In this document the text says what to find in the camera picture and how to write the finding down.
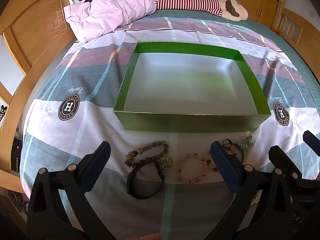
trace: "black watch strap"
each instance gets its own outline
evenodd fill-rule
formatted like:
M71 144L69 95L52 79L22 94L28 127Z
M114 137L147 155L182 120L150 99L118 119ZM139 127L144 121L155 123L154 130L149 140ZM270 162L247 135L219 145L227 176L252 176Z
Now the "black watch strap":
M138 170L140 170L142 167L148 165L148 164L151 164L153 163L155 165L155 168L156 168L156 171L161 179L161 185L160 187L156 190L156 192L154 192L153 194L149 195L149 196L140 196L138 194L135 193L134 191L134 188L133 188L133 179L135 178L135 176L137 175L137 172ZM161 167L158 163L158 161L152 161L152 162L149 162L149 163L144 163L143 165L140 165L138 168L135 168L133 169L129 175L128 175L128 179L127 179L127 193L129 195L131 195L132 197L136 198L136 199L148 199L148 198L151 198L153 197L155 194L158 193L158 191L161 189L163 183L165 181L165 176L163 175L162 173L162 170L161 170Z

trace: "open box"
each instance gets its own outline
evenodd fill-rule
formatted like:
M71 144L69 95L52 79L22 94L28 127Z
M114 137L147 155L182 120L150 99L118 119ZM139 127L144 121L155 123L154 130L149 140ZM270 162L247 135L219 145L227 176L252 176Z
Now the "open box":
M186 42L138 42L114 113L127 130L252 131L270 115L239 51Z

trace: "pink blanket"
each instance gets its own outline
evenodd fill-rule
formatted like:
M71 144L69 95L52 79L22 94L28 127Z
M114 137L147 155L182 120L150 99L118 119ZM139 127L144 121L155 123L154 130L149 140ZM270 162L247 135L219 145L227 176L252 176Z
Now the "pink blanket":
M110 33L156 10L153 0L85 1L64 7L66 21L82 43Z

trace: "red and white striped shirt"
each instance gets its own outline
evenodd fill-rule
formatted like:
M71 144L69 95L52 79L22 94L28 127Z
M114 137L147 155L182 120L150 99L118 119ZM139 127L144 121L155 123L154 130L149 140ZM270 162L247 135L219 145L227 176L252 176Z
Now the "red and white striped shirt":
M157 9L182 9L206 11L216 16L222 16L218 0L156 0Z

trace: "green mattress cover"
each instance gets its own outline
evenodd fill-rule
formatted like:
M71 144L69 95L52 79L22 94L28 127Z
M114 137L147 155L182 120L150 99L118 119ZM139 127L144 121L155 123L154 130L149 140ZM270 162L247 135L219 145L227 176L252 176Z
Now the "green mattress cover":
M320 86L316 78L304 63L301 57L296 53L296 51L280 36L271 31L267 26L260 23L246 20L240 22L233 22L227 19L209 14L207 12L201 11L189 11L189 10L156 10L154 14L147 16L148 18L158 18L158 17L173 17L173 18L192 18L198 20L209 20L222 23L229 23L233 25L240 25L253 30L256 33L272 40L291 60L293 65L297 68L301 74L306 86L308 87L312 98L316 104L318 113L320 113Z

